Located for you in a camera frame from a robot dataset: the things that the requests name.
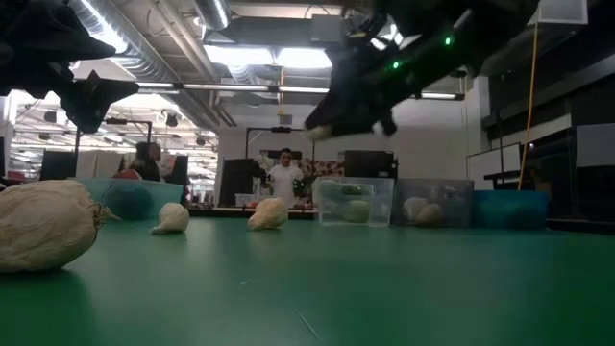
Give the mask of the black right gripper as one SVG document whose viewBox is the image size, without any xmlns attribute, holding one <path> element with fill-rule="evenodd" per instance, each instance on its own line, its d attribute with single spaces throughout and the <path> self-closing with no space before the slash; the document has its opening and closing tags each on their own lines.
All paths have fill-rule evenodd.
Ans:
<svg viewBox="0 0 615 346">
<path fill-rule="evenodd" d="M 331 50 L 331 100 L 324 98 L 304 121 L 307 137 L 368 134 L 368 122 L 340 107 L 360 104 L 373 106 L 374 125 L 385 136 L 398 131 L 391 106 L 418 94 L 412 77 L 418 37 L 397 40 L 397 36 L 357 29 Z"/>
</svg>

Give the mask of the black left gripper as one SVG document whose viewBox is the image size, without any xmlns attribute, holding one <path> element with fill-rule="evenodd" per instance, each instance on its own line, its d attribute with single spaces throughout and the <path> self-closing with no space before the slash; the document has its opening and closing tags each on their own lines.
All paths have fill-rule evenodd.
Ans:
<svg viewBox="0 0 615 346">
<path fill-rule="evenodd" d="M 74 10 L 58 1 L 1 0 L 1 94 L 23 89 L 33 96 L 53 91 L 84 134 L 95 134 L 103 104 L 139 92 L 131 81 L 101 78 L 92 71 L 86 93 L 74 81 L 72 62 L 112 56 L 115 48 L 92 37 Z"/>
</svg>

